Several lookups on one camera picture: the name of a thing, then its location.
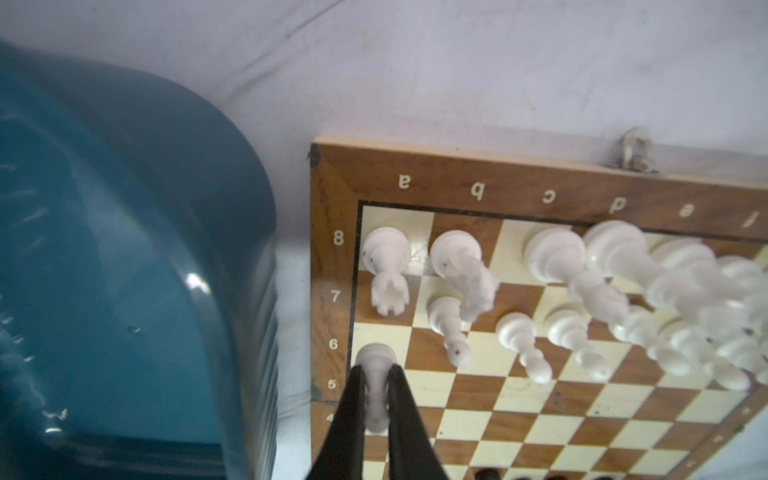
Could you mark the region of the white chess knight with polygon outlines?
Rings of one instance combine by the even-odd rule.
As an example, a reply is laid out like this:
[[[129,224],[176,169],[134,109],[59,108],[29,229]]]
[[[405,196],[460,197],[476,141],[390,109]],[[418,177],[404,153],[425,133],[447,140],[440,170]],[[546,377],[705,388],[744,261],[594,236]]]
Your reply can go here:
[[[463,230],[441,234],[432,244],[429,256],[433,270],[462,296],[460,318],[474,323],[494,307],[500,281],[482,261],[478,240]]]

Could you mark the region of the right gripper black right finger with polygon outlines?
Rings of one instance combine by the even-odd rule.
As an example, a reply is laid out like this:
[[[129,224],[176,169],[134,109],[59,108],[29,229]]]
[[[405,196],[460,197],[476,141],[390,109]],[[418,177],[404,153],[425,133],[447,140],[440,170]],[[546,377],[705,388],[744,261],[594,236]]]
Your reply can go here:
[[[446,480],[402,367],[393,365],[387,380],[389,478]]]

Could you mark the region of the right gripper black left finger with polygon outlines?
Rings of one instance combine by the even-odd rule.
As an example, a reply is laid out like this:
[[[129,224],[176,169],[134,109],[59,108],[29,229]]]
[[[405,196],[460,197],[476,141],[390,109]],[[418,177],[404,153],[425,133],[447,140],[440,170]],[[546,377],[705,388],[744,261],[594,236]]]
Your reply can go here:
[[[306,477],[307,480],[362,478],[365,381],[362,367],[353,367],[323,447]]]

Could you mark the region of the white chess rook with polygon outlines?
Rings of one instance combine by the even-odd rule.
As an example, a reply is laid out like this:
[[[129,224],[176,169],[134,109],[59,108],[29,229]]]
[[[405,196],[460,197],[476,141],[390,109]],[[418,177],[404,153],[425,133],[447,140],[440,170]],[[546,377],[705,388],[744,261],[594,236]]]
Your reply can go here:
[[[408,283],[403,271],[411,259],[408,237],[393,227],[372,230],[362,247],[362,260],[374,275],[371,304],[381,316],[401,315],[410,303]]]

